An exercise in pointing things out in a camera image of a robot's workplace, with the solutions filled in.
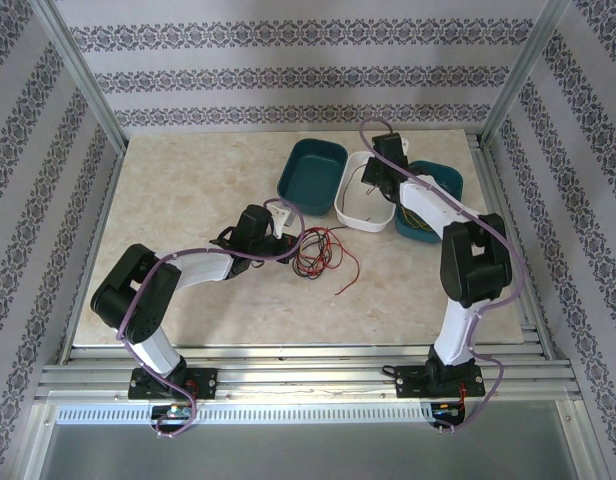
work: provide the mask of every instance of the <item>white plastic container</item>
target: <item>white plastic container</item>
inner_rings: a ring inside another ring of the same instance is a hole
[[[404,155],[408,153],[408,140],[402,138]],[[364,232],[381,232],[395,216],[396,205],[384,198],[378,188],[361,182],[370,152],[355,152],[348,157],[341,176],[335,211],[341,223]]]

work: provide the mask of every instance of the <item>marble tabletop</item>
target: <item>marble tabletop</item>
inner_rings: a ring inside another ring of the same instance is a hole
[[[402,131],[408,157],[450,165],[464,178],[463,202],[486,211],[463,130]],[[88,305],[125,249],[154,251],[204,245],[235,225],[250,203],[276,197],[277,182],[294,144],[319,138],[363,150],[356,132],[225,133],[134,136],[107,220],[75,345],[114,344],[115,332]],[[308,226],[336,226],[334,208]],[[342,266],[310,281],[290,266],[269,263],[225,282],[178,291],[163,322],[176,345],[429,344],[446,308],[439,281],[440,245],[401,237],[394,222],[381,233],[353,229],[337,235],[361,263],[356,284]],[[484,317],[477,340],[522,343],[514,305]]]

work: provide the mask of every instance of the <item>green plastic container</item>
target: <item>green plastic container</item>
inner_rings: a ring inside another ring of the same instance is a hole
[[[326,215],[335,201],[337,188],[348,160],[339,144],[306,138],[290,152],[277,193],[304,215]]]
[[[417,160],[408,165],[409,171],[423,170],[426,175],[432,176],[441,188],[447,191],[455,199],[461,201],[461,194],[464,189],[464,179],[461,174],[452,167],[441,165],[439,163],[426,162],[425,160]],[[395,215],[395,227],[397,232],[406,238],[418,240],[425,243],[439,243],[441,239],[435,232],[423,230],[421,228],[413,228],[406,218],[401,208],[397,208]]]

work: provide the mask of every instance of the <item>patterned wallpaper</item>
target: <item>patterned wallpaper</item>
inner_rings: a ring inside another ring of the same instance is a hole
[[[57,1],[129,135],[476,131],[544,3]]]
[[[116,154],[25,0],[0,0],[0,478],[74,306]]]
[[[576,1],[493,158],[553,341],[616,478],[616,1]]]

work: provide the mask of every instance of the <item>mounting bracket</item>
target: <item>mounting bracket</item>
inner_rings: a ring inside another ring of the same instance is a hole
[[[198,400],[214,400],[217,391],[216,368],[186,368],[182,385]],[[130,377],[128,388],[129,400],[182,400],[179,392],[171,392],[160,382],[152,378],[143,368],[135,368]]]
[[[461,384],[466,389],[466,397],[486,395],[481,369],[475,364],[470,366],[469,375],[465,375],[460,382],[447,384],[431,382],[426,365],[386,365],[381,373],[394,380],[397,398],[459,398]]]

